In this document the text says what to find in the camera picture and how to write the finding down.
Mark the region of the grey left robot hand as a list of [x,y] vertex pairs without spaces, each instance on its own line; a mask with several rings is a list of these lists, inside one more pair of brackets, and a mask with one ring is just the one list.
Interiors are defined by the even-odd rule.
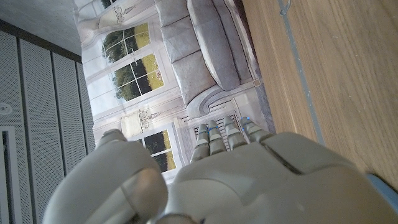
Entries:
[[149,151],[118,129],[60,183],[44,223],[396,223],[397,209],[349,160],[249,118],[200,126],[171,184]]

